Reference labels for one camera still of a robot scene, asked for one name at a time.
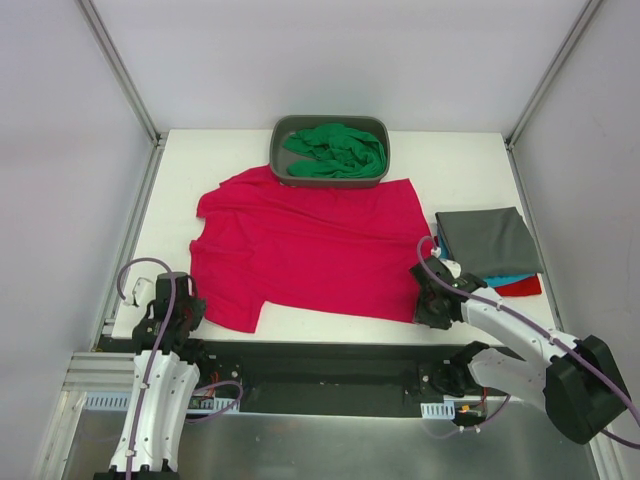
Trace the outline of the magenta t shirt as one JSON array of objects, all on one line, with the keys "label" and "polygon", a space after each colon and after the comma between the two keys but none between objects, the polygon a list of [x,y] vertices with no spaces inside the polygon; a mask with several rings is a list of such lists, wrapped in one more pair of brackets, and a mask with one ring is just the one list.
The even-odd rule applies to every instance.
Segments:
[{"label": "magenta t shirt", "polygon": [[369,189],[301,188],[256,167],[201,197],[190,244],[205,319],[256,331],[262,307],[410,323],[419,286],[410,270],[430,230],[408,179]]}]

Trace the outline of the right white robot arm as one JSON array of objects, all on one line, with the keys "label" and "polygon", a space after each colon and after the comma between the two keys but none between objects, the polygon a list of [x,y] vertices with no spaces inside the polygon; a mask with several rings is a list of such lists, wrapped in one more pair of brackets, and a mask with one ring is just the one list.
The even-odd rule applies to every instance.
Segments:
[{"label": "right white robot arm", "polygon": [[431,387],[461,398],[484,387],[515,396],[543,411],[556,429],[586,444],[624,412],[639,416],[608,345],[544,328],[510,306],[478,277],[452,271],[449,260],[422,259],[410,270],[419,285],[414,320],[447,330],[456,322],[494,337],[504,354],[473,341],[434,368]]}]

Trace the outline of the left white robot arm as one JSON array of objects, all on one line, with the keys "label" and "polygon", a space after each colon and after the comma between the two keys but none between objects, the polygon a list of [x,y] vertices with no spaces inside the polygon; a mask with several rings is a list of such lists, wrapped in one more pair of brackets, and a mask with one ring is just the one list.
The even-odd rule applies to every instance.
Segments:
[{"label": "left white robot arm", "polygon": [[178,450],[195,389],[211,377],[204,343],[190,334],[206,302],[185,272],[162,273],[133,330],[134,380],[108,470],[95,479],[178,479]]}]

